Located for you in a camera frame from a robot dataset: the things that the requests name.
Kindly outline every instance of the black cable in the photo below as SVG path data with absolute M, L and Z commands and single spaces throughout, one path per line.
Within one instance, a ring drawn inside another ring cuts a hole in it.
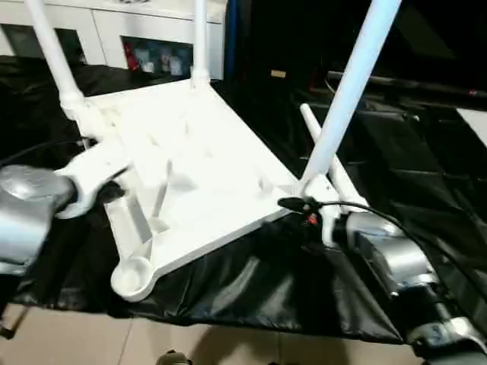
M 59 145 L 59 144 L 81 144 L 83 141 L 87 141 L 88 138 L 80 138 L 80 139 L 75 139 L 75 140 L 61 140 L 61 141 L 47 141 L 39 144 L 35 144 L 34 146 L 25 148 L 22 151 L 19 151 L 15 154 L 12 154 L 8 157 L 5 157 L 0 160 L 0 167 L 5 166 L 8 163 L 11 163 L 14 160 L 17 160 L 19 157 L 24 156 L 25 154 L 29 154 L 32 151 L 38 150 L 40 148 L 46 148 L 54 145 Z
M 411 241 L 416 243 L 419 247 L 422 245 L 418 242 L 418 240 L 414 237 L 412 233 L 410 233 L 395 217 L 392 217 L 386 213 L 383 213 L 382 211 L 379 211 L 375 208 L 368 207 L 367 205 L 363 205 L 360 203 L 354 203 L 354 202 L 345 202 L 345 201 L 335 201 L 335 202 L 317 202 L 317 204 L 320 206 L 320 208 L 328 206 L 328 205 L 341 205 L 341 206 L 349 206 L 349 207 L 355 207 L 355 208 L 360 208 L 365 211 L 369 211 L 373 214 L 376 214 L 378 217 L 381 217 L 385 219 L 386 221 L 389 221 L 390 223 L 396 225 L 399 229 L 401 229 L 402 232 L 408 237 Z M 487 303 L 487 295 L 485 294 L 484 290 L 480 287 L 479 284 L 475 281 L 474 278 L 472 278 L 472 275 L 465 269 L 460 263 L 460 260 L 455 257 L 454 254 L 451 252 L 448 252 L 446 249 L 443 247 L 437 246 L 433 243 L 431 243 L 428 240 L 422 241 L 425 244 L 428 244 L 429 247 L 436 249 L 440 254 L 445 256 L 448 260 L 451 261 L 452 264 L 454 264 L 455 268 L 457 268 L 458 271 L 460 271 L 465 278 L 468 280 L 468 282 L 475 288 L 477 291 L 478 295 Z

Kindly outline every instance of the white metal tube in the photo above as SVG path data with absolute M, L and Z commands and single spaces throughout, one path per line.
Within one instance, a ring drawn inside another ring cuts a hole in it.
M 59 90 L 61 107 L 64 110 L 73 110 L 75 105 L 83 103 L 83 94 L 78 89 L 69 69 L 56 32 L 47 20 L 42 0 L 25 0 L 25 4 L 32 17 L 37 39 Z
M 342 81 L 329 108 L 323 130 L 298 184 L 302 195 L 318 173 L 326 173 L 338 151 L 358 101 L 364 92 L 401 0 L 372 0 Z
M 209 82 L 207 34 L 206 34 L 206 0 L 195 0 L 193 42 L 193 85 Z
M 313 141 L 317 141 L 320 137 L 321 127 L 317 118 L 314 116 L 313 110 L 311 110 L 308 104 L 301 104 L 299 108 L 301 115 L 306 122 L 308 131 L 310 131 Z M 363 205 L 368 205 L 367 201 L 358 194 L 357 189 L 350 180 L 347 171 L 343 167 L 338 156 L 333 156 L 332 163 L 329 166 L 329 177 L 332 181 L 333 187 L 338 192 L 340 200 L 346 200 L 347 202 L 356 202 Z

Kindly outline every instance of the floor tile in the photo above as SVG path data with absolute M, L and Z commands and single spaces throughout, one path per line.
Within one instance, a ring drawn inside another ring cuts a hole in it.
M 281 334 L 281 365 L 416 365 L 409 346 L 370 344 L 362 341 Z
M 155 365 L 169 350 L 183 352 L 195 365 L 267 365 L 279 358 L 274 332 L 209 325 L 178 327 L 137 319 L 121 365 Z
M 11 325 L 22 307 L 10 306 Z M 117 365 L 131 321 L 72 312 L 29 309 L 15 338 L 0 339 L 0 364 Z

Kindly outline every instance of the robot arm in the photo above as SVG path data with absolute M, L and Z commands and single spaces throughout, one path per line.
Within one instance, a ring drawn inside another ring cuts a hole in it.
M 319 212 L 312 221 L 322 230 L 332 221 L 333 242 L 364 260 L 389 300 L 393 324 L 417 356 L 435 364 L 487 363 L 484 337 L 449 298 L 421 247 L 395 224 L 368 211 L 334 218 L 312 198 L 279 204 L 307 216 Z
M 103 141 L 61 170 L 18 165 L 0 170 L 0 275 L 24 275 L 54 216 L 86 213 L 100 187 L 128 163 L 118 142 Z
M 54 214 L 75 192 L 51 170 L 12 165 L 0 171 L 0 274 L 21 276 L 36 258 Z

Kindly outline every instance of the black table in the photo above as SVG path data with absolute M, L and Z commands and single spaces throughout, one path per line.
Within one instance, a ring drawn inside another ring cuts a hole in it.
M 87 96 L 172 81 L 105 66 L 73 70 Z M 311 102 L 323 120 L 329 100 L 292 90 L 282 81 L 223 82 L 214 88 L 299 176 L 313 145 L 298 107 Z M 75 124 L 59 108 L 43 62 L 1 57 L 0 97 L 0 158 L 42 141 L 79 138 Z M 17 162 L 60 168 L 79 152 L 74 144 L 63 144 Z M 482 299 L 487 262 L 478 259 L 487 257 L 487 150 L 469 126 L 453 109 L 362 103 L 339 155 L 375 208 L 398 217 L 417 237 L 461 255 L 471 281 L 428 251 L 461 309 L 487 332 Z M 110 289 L 118 256 L 101 204 L 103 194 L 98 200 L 84 217 L 54 221 L 15 302 L 177 325 L 208 323 L 402 342 L 387 304 L 372 296 L 374 282 L 352 265 L 353 258 L 325 250 L 319 237 L 304 235 L 296 215 L 168 274 L 147 299 L 127 303 Z M 11 278 L 2 278 L 2 287 L 9 283 Z

